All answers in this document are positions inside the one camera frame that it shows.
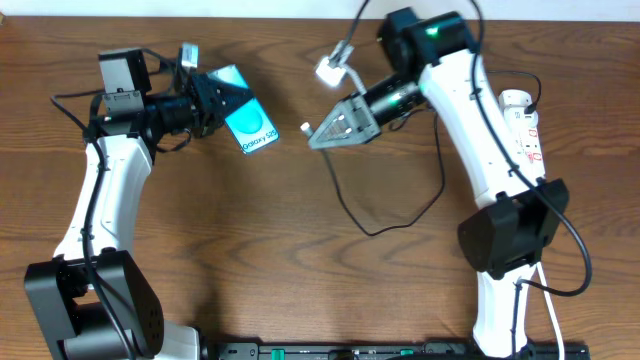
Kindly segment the blue screen smartphone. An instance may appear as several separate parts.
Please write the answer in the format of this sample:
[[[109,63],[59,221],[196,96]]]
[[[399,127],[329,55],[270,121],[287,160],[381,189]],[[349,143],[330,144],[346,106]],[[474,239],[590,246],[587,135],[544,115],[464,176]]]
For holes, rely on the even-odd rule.
[[[250,90],[235,64],[212,70],[207,75],[240,88]],[[275,143],[280,135],[261,103],[253,97],[225,119],[225,124],[244,154]]]

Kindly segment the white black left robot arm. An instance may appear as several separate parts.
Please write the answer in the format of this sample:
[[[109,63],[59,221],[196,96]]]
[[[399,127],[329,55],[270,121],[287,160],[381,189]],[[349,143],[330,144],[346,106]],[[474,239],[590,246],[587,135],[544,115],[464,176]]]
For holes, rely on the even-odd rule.
[[[254,97],[238,68],[197,69],[184,44],[159,69],[154,92],[146,48],[99,55],[104,82],[81,126],[87,167],[69,228],[52,258],[31,264],[24,288],[55,359],[208,359],[202,333],[167,320],[133,258],[144,184],[166,135],[205,137]]]

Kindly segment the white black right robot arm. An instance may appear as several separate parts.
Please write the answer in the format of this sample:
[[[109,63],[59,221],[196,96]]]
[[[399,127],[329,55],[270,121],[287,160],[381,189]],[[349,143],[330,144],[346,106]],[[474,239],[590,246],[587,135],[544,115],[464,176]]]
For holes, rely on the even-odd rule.
[[[321,152],[366,144],[384,125],[429,106],[462,161],[477,207],[457,229],[478,279],[476,352],[497,359],[530,354],[528,292],[542,279],[543,249],[569,200],[564,182],[546,177],[533,103],[515,90],[494,93],[482,38],[456,12],[423,20],[411,8],[396,10],[377,39],[391,76],[358,85],[317,128],[303,125],[308,144]]]

